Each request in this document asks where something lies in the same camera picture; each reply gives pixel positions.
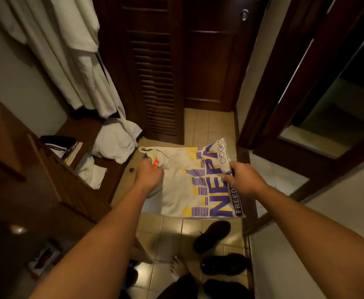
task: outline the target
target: foot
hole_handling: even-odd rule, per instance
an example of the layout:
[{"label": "foot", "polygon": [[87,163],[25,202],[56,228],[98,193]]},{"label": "foot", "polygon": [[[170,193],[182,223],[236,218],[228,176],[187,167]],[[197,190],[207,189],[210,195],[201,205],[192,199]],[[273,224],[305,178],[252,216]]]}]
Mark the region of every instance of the foot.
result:
[{"label": "foot", "polygon": [[189,273],[190,271],[186,266],[183,257],[180,255],[174,256],[171,261],[171,274],[174,277],[175,281]]}]

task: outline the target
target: door knob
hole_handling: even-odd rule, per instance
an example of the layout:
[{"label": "door knob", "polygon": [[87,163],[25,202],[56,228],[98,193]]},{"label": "door knob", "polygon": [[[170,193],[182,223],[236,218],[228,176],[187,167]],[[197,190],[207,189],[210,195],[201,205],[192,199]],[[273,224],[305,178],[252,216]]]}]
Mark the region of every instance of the door knob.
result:
[{"label": "door knob", "polygon": [[249,11],[247,9],[243,9],[240,14],[241,20],[245,21],[249,18]]}]

